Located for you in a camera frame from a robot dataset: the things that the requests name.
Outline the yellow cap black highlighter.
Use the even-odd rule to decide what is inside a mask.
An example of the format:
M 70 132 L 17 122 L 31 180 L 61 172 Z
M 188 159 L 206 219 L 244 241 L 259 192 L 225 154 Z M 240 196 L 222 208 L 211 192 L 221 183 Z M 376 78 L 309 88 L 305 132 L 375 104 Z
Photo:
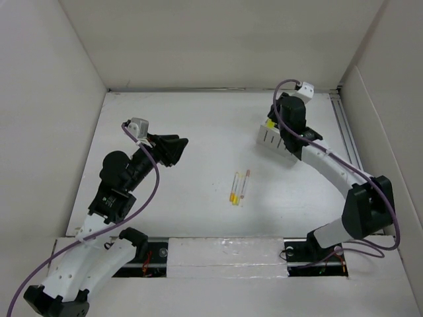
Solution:
M 266 121 L 266 127 L 273 129 L 273 128 L 275 128 L 275 123 L 272 120 L 267 120 Z

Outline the pink cap white pen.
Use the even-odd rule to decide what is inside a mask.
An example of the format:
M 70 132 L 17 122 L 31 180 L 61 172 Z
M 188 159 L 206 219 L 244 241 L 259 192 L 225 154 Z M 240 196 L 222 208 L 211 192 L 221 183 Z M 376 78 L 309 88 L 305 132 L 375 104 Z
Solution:
M 243 178 L 243 185 L 241 188 L 241 194 L 240 194 L 240 198 L 243 199 L 245 197 L 246 191 L 247 191 L 247 186 L 249 183 L 249 179 L 250 179 L 250 170 L 248 169 L 246 171 L 245 177 Z

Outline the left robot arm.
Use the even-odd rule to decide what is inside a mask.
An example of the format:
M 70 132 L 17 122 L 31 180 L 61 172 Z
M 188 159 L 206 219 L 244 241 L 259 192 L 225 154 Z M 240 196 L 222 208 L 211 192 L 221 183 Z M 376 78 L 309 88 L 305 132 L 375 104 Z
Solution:
M 105 156 L 98 191 L 75 243 L 40 285 L 24 293 L 37 314 L 86 316 L 93 297 L 121 267 L 146 257 L 147 235 L 121 227 L 136 201 L 132 192 L 158 164 L 174 166 L 188 144 L 177 135 L 148 135 L 147 140 L 150 144 L 131 157 L 122 151 Z

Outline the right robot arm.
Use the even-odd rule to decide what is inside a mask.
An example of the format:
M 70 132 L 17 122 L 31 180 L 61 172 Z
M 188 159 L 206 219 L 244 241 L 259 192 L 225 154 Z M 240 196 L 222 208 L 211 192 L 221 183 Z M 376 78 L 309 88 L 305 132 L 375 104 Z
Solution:
M 268 118 L 277 123 L 286 150 L 322 174 L 344 197 L 341 216 L 307 234 L 305 241 L 287 250 L 289 262 L 307 267 L 345 252 L 343 243 L 372 248 L 375 258 L 384 258 L 384 246 L 367 236 L 393 225 L 398 227 L 391 181 L 374 177 L 347 163 L 332 152 L 323 137 L 307 127 L 305 103 L 297 96 L 282 93 L 273 99 Z

